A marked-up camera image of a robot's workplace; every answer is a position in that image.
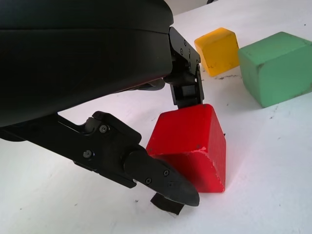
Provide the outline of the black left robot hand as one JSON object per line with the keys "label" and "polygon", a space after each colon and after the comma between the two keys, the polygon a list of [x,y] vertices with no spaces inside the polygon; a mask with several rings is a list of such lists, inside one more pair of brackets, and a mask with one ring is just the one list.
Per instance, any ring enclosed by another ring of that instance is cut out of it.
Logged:
{"label": "black left robot hand", "polygon": [[3,0],[0,137],[29,141],[128,188],[198,206],[199,194],[141,135],[109,113],[82,125],[59,115],[82,103],[170,84],[174,104],[201,104],[200,57],[162,0]]}

